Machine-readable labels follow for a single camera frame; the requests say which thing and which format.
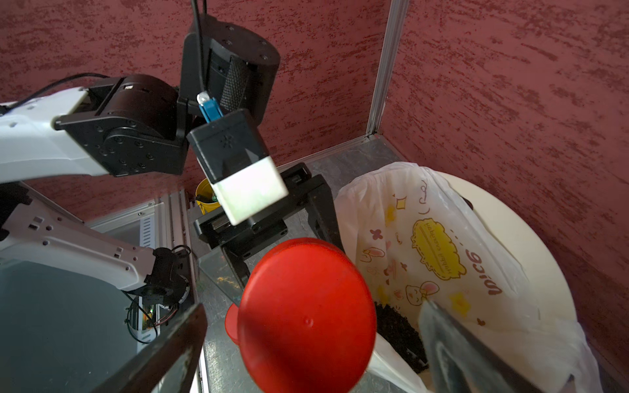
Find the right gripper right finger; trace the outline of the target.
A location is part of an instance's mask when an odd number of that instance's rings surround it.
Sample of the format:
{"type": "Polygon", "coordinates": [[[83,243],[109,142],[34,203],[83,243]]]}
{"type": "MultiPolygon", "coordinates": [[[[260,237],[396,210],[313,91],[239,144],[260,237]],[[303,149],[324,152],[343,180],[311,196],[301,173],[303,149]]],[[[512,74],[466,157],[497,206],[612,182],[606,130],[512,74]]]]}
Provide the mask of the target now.
{"type": "Polygon", "coordinates": [[[538,392],[438,304],[424,303],[419,329],[436,392],[538,392]]]}

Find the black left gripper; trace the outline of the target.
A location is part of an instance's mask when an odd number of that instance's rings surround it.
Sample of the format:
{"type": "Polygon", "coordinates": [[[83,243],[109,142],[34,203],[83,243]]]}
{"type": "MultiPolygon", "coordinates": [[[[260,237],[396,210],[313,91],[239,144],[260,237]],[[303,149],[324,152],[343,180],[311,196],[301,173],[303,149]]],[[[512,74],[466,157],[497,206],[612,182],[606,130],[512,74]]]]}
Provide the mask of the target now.
{"type": "Polygon", "coordinates": [[[299,163],[281,173],[288,196],[272,206],[231,224],[219,208],[193,223],[199,239],[214,250],[220,249],[242,290],[250,278],[245,260],[288,234],[285,221],[300,211],[308,214],[308,224],[320,240],[344,250],[331,188],[322,175],[312,175],[299,163]]]}

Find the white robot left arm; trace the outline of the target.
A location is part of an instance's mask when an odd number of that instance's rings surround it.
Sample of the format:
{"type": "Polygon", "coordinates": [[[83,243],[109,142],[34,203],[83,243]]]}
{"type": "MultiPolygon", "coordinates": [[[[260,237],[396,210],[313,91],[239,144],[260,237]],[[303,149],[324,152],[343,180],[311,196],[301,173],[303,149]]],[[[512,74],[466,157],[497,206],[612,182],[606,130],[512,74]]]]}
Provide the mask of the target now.
{"type": "Polygon", "coordinates": [[[192,152],[219,202],[198,237],[245,286],[246,259],[283,237],[306,211],[316,236],[342,244],[322,176],[279,171],[262,122],[278,71],[277,49],[258,34],[196,13],[185,38],[180,86],[150,75],[99,76],[1,108],[1,258],[78,273],[177,308],[190,283],[184,247],[141,247],[86,227],[37,198],[25,182],[57,175],[181,175],[192,152]]]}

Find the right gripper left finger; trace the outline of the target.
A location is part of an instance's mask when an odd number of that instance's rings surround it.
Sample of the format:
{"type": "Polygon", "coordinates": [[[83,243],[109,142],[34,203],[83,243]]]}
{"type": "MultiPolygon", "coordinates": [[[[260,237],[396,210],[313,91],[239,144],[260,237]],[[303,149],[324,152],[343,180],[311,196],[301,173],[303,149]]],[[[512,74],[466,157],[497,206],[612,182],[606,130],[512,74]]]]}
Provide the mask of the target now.
{"type": "Polygon", "coordinates": [[[95,392],[189,392],[198,372],[207,318],[196,304],[176,320],[170,331],[142,350],[95,392]]]}

